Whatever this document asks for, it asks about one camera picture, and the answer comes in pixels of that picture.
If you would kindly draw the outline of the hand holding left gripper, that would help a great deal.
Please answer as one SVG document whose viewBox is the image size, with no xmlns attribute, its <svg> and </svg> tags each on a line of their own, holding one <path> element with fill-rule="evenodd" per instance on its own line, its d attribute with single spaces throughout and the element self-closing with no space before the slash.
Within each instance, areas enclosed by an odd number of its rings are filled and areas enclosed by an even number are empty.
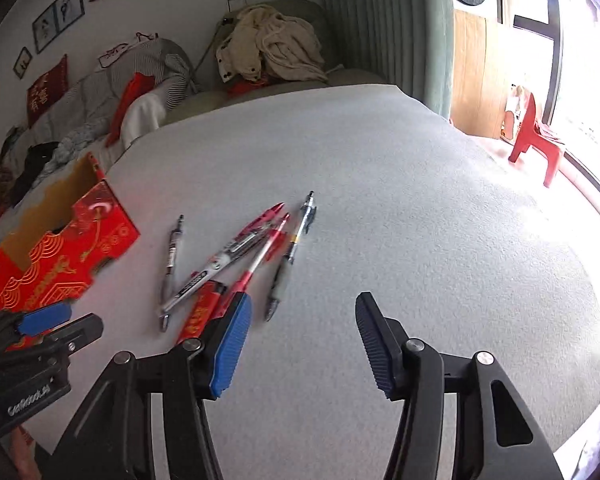
<svg viewBox="0 0 600 480">
<path fill-rule="evenodd" d="M 36 442 L 23 426 L 14 428 L 9 434 L 2 437 L 0 442 L 14 463 L 19 479 L 42 479 L 40 467 L 35 460 Z"/>
</svg>

